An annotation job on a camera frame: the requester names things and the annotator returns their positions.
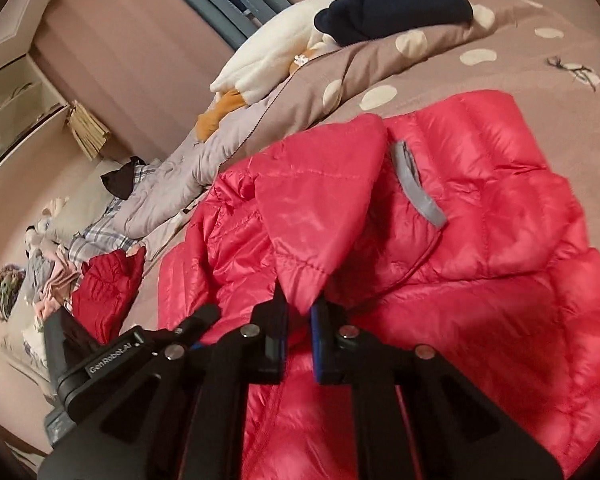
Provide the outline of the pink-red hooded puffer jacket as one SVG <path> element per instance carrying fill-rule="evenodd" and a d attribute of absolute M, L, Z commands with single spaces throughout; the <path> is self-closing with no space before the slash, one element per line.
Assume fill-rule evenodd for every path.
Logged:
<path fill-rule="evenodd" d="M 246 479 L 356 477 L 350 396 L 313 376 L 318 296 L 438 349 L 566 476 L 600 443 L 600 252 L 506 93 L 315 127 L 220 174 L 161 261 L 158 324 L 212 302 L 215 342 L 275 289 L 288 361 L 250 391 Z"/>

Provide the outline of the pile of pink white clothes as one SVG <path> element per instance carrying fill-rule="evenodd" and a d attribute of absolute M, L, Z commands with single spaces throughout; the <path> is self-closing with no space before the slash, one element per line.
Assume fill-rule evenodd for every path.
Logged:
<path fill-rule="evenodd" d="M 66 198 L 54 198 L 42 210 L 38 222 L 24 234 L 27 264 L 20 296 L 33 309 L 39 323 L 49 318 L 69 300 L 80 277 L 66 250 L 48 237 L 50 225 L 65 208 Z"/>

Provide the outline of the folded dark red puffer jacket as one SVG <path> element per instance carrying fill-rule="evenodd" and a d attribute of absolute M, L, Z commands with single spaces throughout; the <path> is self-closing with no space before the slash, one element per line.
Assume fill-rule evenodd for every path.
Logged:
<path fill-rule="evenodd" d="M 117 338 L 140 290 L 146 249 L 132 255 L 116 249 L 88 260 L 71 295 L 73 317 L 99 344 Z"/>

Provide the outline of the plaid pillow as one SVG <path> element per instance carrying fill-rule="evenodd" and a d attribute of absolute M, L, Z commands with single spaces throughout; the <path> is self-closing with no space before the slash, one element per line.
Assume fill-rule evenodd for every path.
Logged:
<path fill-rule="evenodd" d="M 135 169 L 133 192 L 140 186 L 140 182 L 157 170 L 160 164 L 159 159 L 154 159 L 149 164 Z M 107 191 L 102 185 L 100 176 L 98 184 Z M 132 238 L 121 234 L 114 228 L 114 216 L 126 201 L 111 195 L 102 215 L 73 237 L 66 249 L 66 256 L 78 270 L 81 269 L 83 263 L 87 263 L 95 256 L 108 254 L 117 249 L 128 250 L 134 245 Z"/>

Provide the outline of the black small garment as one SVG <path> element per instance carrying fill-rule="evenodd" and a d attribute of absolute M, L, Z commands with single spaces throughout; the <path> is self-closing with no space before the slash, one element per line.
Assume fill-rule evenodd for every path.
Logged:
<path fill-rule="evenodd" d="M 145 165 L 143 159 L 133 156 L 119 169 L 102 174 L 100 180 L 112 196 L 127 200 L 134 190 L 135 169 Z"/>

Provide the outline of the grey crumpled quilt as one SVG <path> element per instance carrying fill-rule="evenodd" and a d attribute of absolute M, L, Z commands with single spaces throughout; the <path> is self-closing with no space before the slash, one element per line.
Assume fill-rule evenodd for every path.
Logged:
<path fill-rule="evenodd" d="M 143 246 L 148 260 L 155 260 L 190 219 L 222 163 L 237 153 L 282 89 L 277 86 L 256 104 L 225 116 L 207 141 L 190 134 L 134 188 L 114 215 L 114 229 Z"/>

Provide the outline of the yellow pleated lamp shade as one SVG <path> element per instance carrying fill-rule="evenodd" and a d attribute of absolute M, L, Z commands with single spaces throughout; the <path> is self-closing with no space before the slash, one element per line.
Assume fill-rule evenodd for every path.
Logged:
<path fill-rule="evenodd" d="M 89 160 L 99 156 L 111 136 L 108 127 L 78 101 L 71 102 L 67 126 Z"/>

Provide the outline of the white shelf cabinet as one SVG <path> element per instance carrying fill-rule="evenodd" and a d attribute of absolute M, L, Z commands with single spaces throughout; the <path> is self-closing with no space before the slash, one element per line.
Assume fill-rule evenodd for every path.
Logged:
<path fill-rule="evenodd" d="M 67 108 L 67 100 L 30 55 L 0 68 L 0 162 L 39 125 L 65 115 Z"/>

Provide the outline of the pink beige curtain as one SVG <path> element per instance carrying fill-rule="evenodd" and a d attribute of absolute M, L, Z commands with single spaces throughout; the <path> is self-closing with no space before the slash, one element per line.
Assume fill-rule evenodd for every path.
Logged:
<path fill-rule="evenodd" d="M 532 0 L 600 36 L 600 0 Z M 50 0 L 30 50 L 133 154 L 173 151 L 232 51 L 184 0 Z"/>

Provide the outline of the brown polka dot duvet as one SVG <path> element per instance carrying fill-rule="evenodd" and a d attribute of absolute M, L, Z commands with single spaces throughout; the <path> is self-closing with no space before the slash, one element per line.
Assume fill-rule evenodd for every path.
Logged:
<path fill-rule="evenodd" d="M 550 169 L 568 181 L 583 209 L 588 240 L 600 252 L 600 40 L 529 0 L 474 3 L 469 25 L 402 32 L 309 62 L 281 84 L 215 179 L 315 127 L 366 114 L 391 118 L 458 94 L 498 91 L 514 99 Z M 161 261 L 184 240 L 190 219 L 150 266 L 127 326 L 160 327 Z"/>

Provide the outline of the navy blue folded garment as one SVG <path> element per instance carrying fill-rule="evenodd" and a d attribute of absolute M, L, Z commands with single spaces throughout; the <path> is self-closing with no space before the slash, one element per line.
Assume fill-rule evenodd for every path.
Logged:
<path fill-rule="evenodd" d="M 335 0 L 315 15 L 317 30 L 341 47 L 419 27 L 472 21 L 468 0 Z"/>

